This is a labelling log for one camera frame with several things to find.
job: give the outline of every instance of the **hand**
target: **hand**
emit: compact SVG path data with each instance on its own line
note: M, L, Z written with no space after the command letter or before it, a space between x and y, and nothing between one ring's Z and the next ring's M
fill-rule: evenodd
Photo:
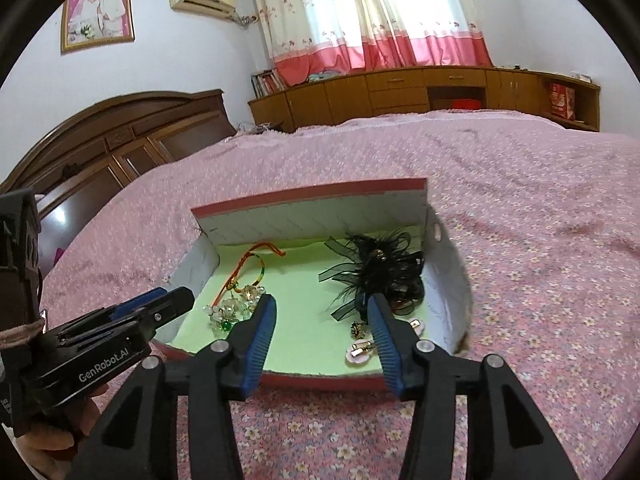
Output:
M108 385L95 390L91 397L97 397L109 389ZM71 425L84 436L88 436L94 427L100 410L93 399L82 399L72 403L66 410ZM47 451L62 451L72 448L74 436L68 431L53 428L42 422L34 422L31 431L16 439L16 445L23 458L49 480L63 480L66 468L60 466Z

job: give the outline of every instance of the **black feather hair accessory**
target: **black feather hair accessory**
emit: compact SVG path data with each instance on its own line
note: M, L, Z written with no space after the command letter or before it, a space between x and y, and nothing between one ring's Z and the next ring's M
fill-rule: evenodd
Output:
M339 298L353 294L353 299L332 312L340 321L354 309L364 323L367 321L367 301L375 293L382 293L396 314L408 314L417 301L424 298L420 278L424 255L422 251L409 253L411 235L394 231L379 238L353 235L346 244L333 238L325 243L334 253L352 261L327 269L318 276L320 282L334 280L347 287Z

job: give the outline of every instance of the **groom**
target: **groom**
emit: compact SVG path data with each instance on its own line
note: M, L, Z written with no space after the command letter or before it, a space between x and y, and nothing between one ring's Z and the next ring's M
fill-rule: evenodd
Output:
M122 0L100 0L100 12L104 20L102 33L107 38L124 36L122 17L126 11Z

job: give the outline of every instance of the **pink floral bedspread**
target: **pink floral bedspread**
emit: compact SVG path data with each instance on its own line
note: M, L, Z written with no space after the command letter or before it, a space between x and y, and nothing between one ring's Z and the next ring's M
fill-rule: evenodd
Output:
M625 136L516 112L432 112L235 137L117 195L47 277L43 306L56 325L154 286L198 237L192 206L411 176L429 178L431 203L466 258L476 300L469 357L502 354L580 477L601 479L640 420L640 144ZM248 479L387 480L398 476L413 405L263 388L232 411ZM462 402L458 411L453 478L462 480ZM181 479L185 413L181 401Z

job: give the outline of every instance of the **picture frame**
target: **picture frame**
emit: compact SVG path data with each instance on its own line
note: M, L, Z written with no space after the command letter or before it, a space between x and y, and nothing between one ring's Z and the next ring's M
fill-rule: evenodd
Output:
M134 40L131 0L65 0L60 30L62 54Z

